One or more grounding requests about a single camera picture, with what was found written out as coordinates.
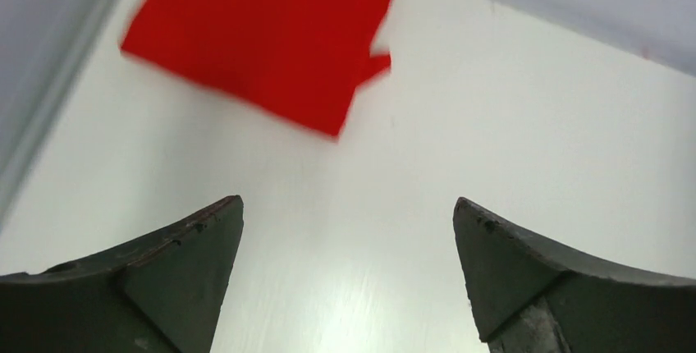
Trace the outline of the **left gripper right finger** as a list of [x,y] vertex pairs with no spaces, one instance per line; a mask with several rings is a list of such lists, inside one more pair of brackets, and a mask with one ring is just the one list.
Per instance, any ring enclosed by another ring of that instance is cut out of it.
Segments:
[[456,248],[492,352],[692,352],[695,282],[598,258],[460,198]]

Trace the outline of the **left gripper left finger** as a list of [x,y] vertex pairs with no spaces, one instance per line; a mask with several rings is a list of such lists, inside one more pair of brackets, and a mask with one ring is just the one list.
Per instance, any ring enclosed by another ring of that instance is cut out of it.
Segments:
[[210,351],[243,210],[227,196],[96,254],[2,276],[2,351]]

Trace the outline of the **red t shirt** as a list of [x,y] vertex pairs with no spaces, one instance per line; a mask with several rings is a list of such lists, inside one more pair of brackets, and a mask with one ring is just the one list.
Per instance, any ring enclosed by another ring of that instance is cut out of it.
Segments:
[[392,63],[372,44],[392,0],[144,0],[121,50],[332,138]]

